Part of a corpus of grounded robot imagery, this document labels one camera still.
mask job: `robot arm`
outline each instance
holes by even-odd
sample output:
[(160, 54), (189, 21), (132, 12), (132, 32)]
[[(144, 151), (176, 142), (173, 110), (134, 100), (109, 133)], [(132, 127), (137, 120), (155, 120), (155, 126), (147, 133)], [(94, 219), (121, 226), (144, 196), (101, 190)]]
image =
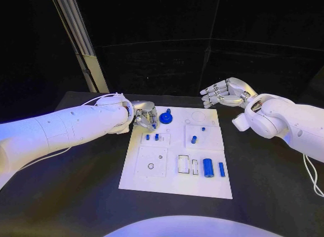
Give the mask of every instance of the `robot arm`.
[(157, 111), (153, 102), (129, 102), (115, 94), (102, 96), (94, 106), (85, 104), (0, 124), (0, 189), (36, 158), (92, 141), (106, 133), (128, 132), (134, 116), (135, 125), (154, 131)]
[(276, 95), (258, 95), (236, 78), (220, 81), (200, 93), (206, 108), (216, 103), (245, 108), (233, 119), (240, 131), (250, 127), (265, 138), (281, 137), (292, 149), (324, 162), (324, 109), (298, 105)]

